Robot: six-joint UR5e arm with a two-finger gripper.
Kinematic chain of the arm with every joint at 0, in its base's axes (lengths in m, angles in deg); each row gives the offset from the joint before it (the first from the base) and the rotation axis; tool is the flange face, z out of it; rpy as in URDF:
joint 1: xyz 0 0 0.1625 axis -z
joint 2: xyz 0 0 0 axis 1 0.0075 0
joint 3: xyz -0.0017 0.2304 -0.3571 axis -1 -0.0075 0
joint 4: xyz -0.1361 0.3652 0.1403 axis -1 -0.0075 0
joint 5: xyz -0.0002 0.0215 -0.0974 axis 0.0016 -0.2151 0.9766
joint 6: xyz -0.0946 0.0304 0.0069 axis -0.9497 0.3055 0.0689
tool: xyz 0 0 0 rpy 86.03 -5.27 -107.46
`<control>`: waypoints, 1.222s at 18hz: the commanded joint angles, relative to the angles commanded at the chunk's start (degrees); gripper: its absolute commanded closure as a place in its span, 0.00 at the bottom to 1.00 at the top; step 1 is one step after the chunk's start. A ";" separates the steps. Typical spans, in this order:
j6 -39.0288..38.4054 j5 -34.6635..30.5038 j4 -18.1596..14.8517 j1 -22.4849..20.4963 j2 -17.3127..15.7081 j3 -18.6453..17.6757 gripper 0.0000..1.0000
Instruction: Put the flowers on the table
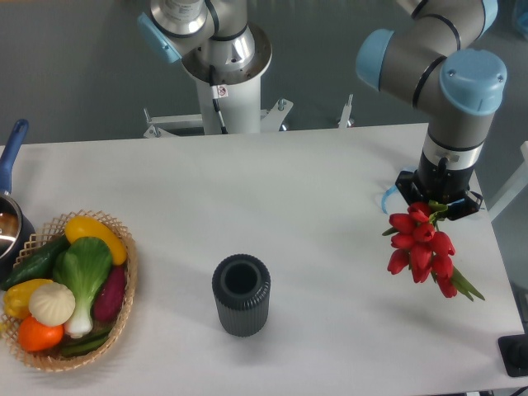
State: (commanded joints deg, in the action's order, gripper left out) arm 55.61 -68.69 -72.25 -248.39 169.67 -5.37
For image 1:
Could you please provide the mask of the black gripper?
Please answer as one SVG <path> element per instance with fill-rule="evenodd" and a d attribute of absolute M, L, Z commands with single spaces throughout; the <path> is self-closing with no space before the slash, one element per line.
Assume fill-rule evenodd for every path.
<path fill-rule="evenodd" d="M 483 203 L 483 196 L 469 189 L 474 166 L 462 170 L 448 168 L 448 160 L 442 157 L 436 163 L 422 154 L 416 171 L 401 171 L 395 186 L 405 201 L 435 201 L 447 205 L 443 217 L 457 220 L 476 214 Z"/>

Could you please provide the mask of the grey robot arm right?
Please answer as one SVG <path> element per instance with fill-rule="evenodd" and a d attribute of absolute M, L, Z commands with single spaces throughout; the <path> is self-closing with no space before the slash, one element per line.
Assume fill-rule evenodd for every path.
<path fill-rule="evenodd" d="M 356 56 L 356 74 L 426 113 L 430 120 L 417 170 L 395 182 L 407 203 L 447 205 L 445 218 L 477 213 L 483 198 L 469 189 L 496 111 L 507 67 L 473 49 L 494 23 L 496 1 L 402 1 L 413 19 L 405 32 L 378 29 Z"/>

